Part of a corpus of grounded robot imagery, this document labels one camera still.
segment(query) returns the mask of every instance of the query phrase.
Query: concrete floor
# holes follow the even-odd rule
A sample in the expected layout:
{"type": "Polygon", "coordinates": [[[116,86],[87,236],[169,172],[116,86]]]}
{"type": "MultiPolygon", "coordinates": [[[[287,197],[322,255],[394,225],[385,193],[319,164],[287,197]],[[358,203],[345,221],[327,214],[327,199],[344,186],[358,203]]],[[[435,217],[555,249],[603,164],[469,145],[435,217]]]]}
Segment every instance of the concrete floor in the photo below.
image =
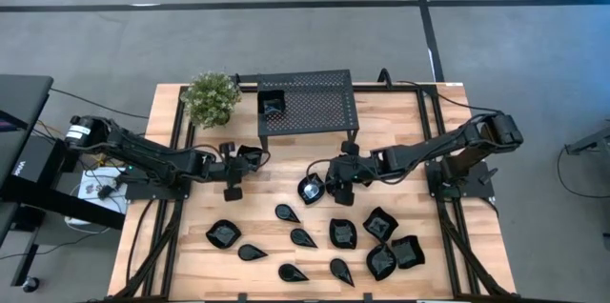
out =
{"type": "MultiPolygon", "coordinates": [[[[263,0],[0,0],[0,5],[192,3],[263,0]]],[[[470,102],[512,113],[525,137],[492,156],[500,224],[524,296],[603,302],[610,297],[608,200],[579,198],[559,185],[561,146],[610,118],[610,7],[434,8],[447,81],[470,102]]],[[[55,87],[134,113],[147,113],[154,86],[205,70],[229,73],[352,70],[355,80],[386,67],[395,80],[431,81],[418,8],[0,13],[0,72],[47,74],[55,87]]],[[[145,123],[52,94],[42,119],[64,130],[78,113],[145,123]]],[[[610,194],[596,154],[564,157],[574,190],[610,194]]],[[[37,293],[3,290],[6,302],[77,301],[105,294],[117,235],[36,258],[47,279],[37,293]],[[51,269],[58,266],[58,271],[51,269]]],[[[12,233],[0,256],[22,250],[12,233]]],[[[15,259],[4,260],[8,286],[15,259]]]]}

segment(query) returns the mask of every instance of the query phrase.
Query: green plant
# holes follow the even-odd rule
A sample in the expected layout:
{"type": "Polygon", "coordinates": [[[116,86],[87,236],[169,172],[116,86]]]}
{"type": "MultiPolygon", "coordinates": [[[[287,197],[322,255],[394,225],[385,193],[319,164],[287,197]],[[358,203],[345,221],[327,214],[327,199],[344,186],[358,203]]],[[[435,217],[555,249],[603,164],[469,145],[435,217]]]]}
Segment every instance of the green plant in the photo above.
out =
{"type": "Polygon", "coordinates": [[[241,100],[239,87],[224,72],[208,71],[196,76],[180,96],[191,121],[204,129],[229,122],[241,100]]]}

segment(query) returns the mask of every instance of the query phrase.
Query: perforated metal shelf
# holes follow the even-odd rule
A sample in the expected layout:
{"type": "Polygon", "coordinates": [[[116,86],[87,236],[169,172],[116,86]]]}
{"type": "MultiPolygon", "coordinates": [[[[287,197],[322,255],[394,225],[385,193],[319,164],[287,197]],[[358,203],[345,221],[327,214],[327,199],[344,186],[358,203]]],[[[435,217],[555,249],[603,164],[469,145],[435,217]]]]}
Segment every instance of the perforated metal shelf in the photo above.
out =
{"type": "Polygon", "coordinates": [[[347,131],[359,128],[349,70],[258,75],[258,91],[283,90],[286,110],[258,115],[258,136],[347,131]]]}

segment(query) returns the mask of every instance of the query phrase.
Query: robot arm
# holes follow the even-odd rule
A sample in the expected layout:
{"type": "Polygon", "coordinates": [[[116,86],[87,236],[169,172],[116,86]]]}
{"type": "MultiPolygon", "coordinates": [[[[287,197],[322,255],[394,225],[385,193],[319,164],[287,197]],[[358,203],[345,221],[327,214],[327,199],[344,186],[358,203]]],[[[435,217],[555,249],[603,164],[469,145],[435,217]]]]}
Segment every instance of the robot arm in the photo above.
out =
{"type": "Polygon", "coordinates": [[[336,203],[350,206],[354,203],[353,183],[368,186],[379,180],[397,184],[419,163],[439,156],[444,156],[439,162],[442,176],[451,181],[466,175],[489,154],[512,152],[522,142],[513,117],[503,113],[476,115],[454,131],[411,146],[372,150],[368,157],[358,155],[358,145],[344,142],[344,154],[331,159],[325,184],[336,203]]]}
{"type": "Polygon", "coordinates": [[[113,120],[95,116],[75,116],[66,135],[71,151],[104,153],[146,173],[159,186],[179,186],[184,180],[227,182],[225,200],[241,198],[235,184],[260,167],[263,151],[242,146],[231,156],[234,144],[221,144],[218,155],[188,148],[173,150],[119,127],[113,120]]]}

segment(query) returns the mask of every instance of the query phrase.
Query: wooden tabletop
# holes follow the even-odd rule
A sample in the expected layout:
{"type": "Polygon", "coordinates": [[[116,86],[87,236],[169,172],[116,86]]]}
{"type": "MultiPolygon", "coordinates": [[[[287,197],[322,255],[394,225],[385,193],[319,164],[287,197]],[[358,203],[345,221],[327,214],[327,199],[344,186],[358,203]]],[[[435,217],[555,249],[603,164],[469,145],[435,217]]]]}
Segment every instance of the wooden tabletop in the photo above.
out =
{"type": "MultiPolygon", "coordinates": [[[[158,85],[152,103],[146,137],[169,145],[173,119],[178,103],[178,84],[158,85]]],[[[438,91],[461,103],[467,103],[460,84],[438,84],[438,91]]],[[[357,92],[356,106],[360,131],[356,142],[361,153],[395,144],[423,141],[416,96],[412,92],[357,92]]],[[[432,130],[436,130],[432,105],[427,104],[432,130]]],[[[447,131],[457,128],[470,116],[467,109],[441,100],[447,131]]],[[[182,126],[180,147],[184,146],[186,123],[182,126]]],[[[451,287],[441,242],[437,208],[428,195],[423,166],[417,167],[402,183],[394,186],[373,183],[369,188],[355,187],[353,207],[339,206],[326,194],[313,207],[305,207],[297,196],[296,185],[304,177],[312,161],[339,154],[345,132],[276,136],[269,138],[272,158],[269,163],[245,178],[244,198],[235,202],[223,199],[224,183],[193,184],[191,197],[185,202],[173,269],[171,300],[221,299],[236,300],[238,293],[250,299],[362,299],[372,293],[374,299],[449,298],[451,287]],[[275,217],[275,206],[284,203],[295,210],[318,249],[294,245],[290,231],[293,223],[275,217]],[[376,282],[366,268],[366,255],[376,241],[362,227],[370,212],[381,207],[399,223],[392,239],[416,235],[426,264],[409,270],[396,269],[388,278],[376,282]],[[331,218],[347,218],[357,228],[355,250],[336,249],[328,236],[331,218]],[[228,250],[216,249],[205,232],[219,219],[233,221],[242,236],[228,250]],[[251,243],[269,256],[253,262],[237,257],[239,246],[251,243]],[[350,268],[356,287],[335,279],[329,271],[333,258],[344,259],[350,268]],[[277,275],[281,264],[296,265],[310,281],[283,282],[277,275]]],[[[236,145],[259,146],[256,126],[256,94],[244,93],[231,121],[225,127],[203,131],[197,129],[195,144],[219,144],[234,141],[236,145]]],[[[321,177],[328,164],[314,167],[321,177]]],[[[114,263],[109,294],[125,285],[127,259],[133,234],[146,202],[129,206],[121,242],[114,263]]],[[[493,210],[479,199],[462,199],[468,232],[474,253],[488,272],[508,291],[514,284],[506,251],[493,210]]],[[[132,274],[146,257],[151,245],[156,202],[144,218],[135,247],[132,274]]],[[[468,292],[463,260],[456,249],[457,266],[464,292],[468,292]]],[[[153,293],[159,293],[165,255],[157,262],[153,293]]]]}

